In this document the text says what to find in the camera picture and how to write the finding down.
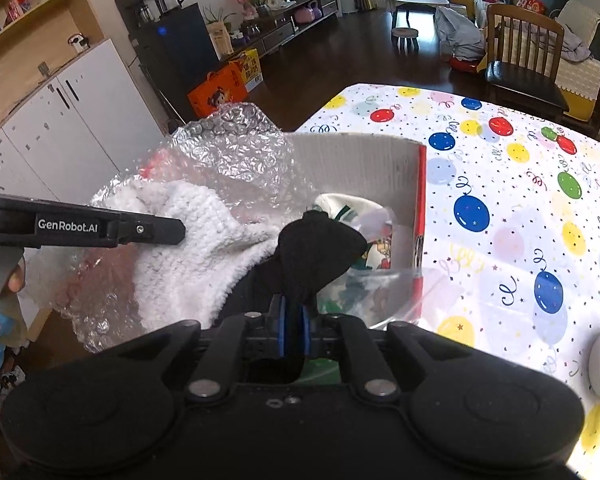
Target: bubble wrap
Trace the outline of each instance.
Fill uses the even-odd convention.
[[[280,228],[300,218],[317,193],[294,164],[284,134],[255,105],[223,105],[180,128],[96,193],[91,205],[129,180],[185,180],[216,191],[242,223]],[[43,248],[29,257],[25,294],[72,320],[87,350],[98,352],[142,335],[134,299],[133,244],[115,249]]]

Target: cardboard carton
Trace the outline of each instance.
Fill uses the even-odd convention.
[[[319,193],[343,193],[372,200],[395,213],[392,269],[422,264],[426,211],[427,150],[418,142],[368,134],[294,133],[299,170]],[[422,276],[408,294],[417,303]],[[420,317],[412,312],[408,320]]]
[[[242,71],[242,81],[247,89],[251,92],[256,86],[262,83],[262,69],[260,68],[260,57],[255,48],[245,50],[238,58]]]

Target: orange box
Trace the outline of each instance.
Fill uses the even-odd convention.
[[[207,117],[224,103],[238,103],[247,97],[240,66],[229,62],[218,72],[210,72],[206,81],[189,92],[189,102],[199,118]]]

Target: balloon print tablecloth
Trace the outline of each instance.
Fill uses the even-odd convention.
[[[359,84],[299,131],[404,136],[427,146],[423,267],[445,273],[421,326],[542,370],[582,399],[570,466],[600,479],[600,144],[496,105]]]

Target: cardboard box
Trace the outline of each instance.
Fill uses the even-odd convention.
[[[391,268],[417,269],[405,294],[418,307],[406,320],[419,318],[426,147],[401,137],[353,133],[294,133],[289,138],[299,170],[319,193],[359,196],[393,210],[397,225],[392,233]]]
[[[221,104],[243,101],[247,97],[247,89],[242,82],[238,62],[231,61],[218,72],[209,73],[206,81],[187,97],[199,118],[215,112]]]
[[[240,70],[242,72],[242,82],[247,92],[251,92],[264,80],[262,78],[262,69],[260,67],[260,56],[255,48],[245,50],[238,58]]]

